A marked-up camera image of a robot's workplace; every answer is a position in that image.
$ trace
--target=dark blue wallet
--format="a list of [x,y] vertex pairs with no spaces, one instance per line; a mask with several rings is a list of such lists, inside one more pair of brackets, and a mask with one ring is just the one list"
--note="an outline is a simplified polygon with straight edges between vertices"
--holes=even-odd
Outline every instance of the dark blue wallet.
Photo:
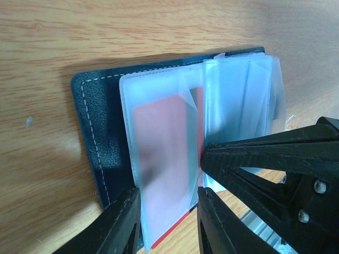
[[[264,48],[230,51],[226,56],[252,52],[264,52]],[[72,78],[72,93],[86,153],[103,208],[113,203],[125,189],[134,186],[120,100],[120,78],[130,73],[196,64],[216,55],[87,71]],[[140,234],[138,249],[142,246]]]

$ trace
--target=wood grain surface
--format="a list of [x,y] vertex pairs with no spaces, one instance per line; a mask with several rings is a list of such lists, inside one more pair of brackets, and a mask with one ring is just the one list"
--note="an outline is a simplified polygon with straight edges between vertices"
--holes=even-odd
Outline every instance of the wood grain surface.
[[[338,0],[0,0],[0,253],[53,252],[101,212],[72,75],[248,46],[281,59],[288,128],[339,117]],[[152,253],[199,253],[196,211]]]

